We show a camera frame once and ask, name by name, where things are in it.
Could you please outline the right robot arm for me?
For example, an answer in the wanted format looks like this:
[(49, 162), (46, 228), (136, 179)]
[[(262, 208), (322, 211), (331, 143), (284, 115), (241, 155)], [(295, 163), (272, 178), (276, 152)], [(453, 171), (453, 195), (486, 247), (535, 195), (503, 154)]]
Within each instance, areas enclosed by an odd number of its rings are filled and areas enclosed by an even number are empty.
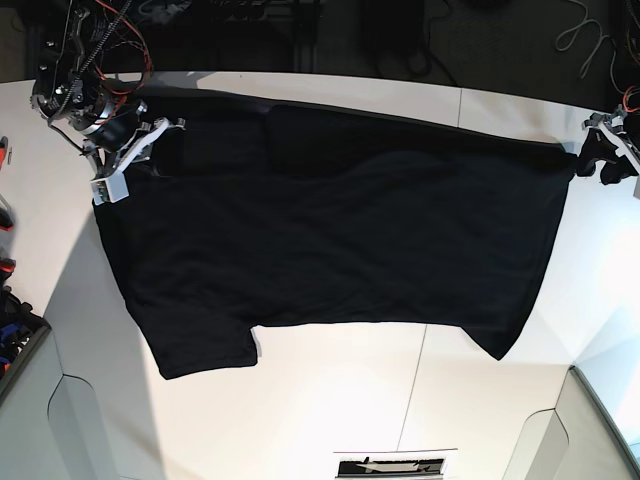
[(113, 173), (127, 155), (135, 174), (161, 173), (152, 145), (133, 152), (160, 111), (146, 86), (154, 63), (142, 26), (179, 10), (162, 1), (72, 1), (61, 36), (46, 43), (31, 105), (99, 176)]

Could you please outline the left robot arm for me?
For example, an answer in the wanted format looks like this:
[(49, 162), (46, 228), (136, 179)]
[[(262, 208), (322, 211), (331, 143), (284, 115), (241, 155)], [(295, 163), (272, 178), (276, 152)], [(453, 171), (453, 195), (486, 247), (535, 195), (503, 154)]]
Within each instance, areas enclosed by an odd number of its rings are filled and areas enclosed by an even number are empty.
[(578, 157), (576, 174), (589, 177), (601, 163), (600, 182), (618, 184), (639, 177), (639, 3), (611, 1), (610, 36), (614, 55), (609, 77), (613, 107), (593, 113), (583, 123), (586, 139)]

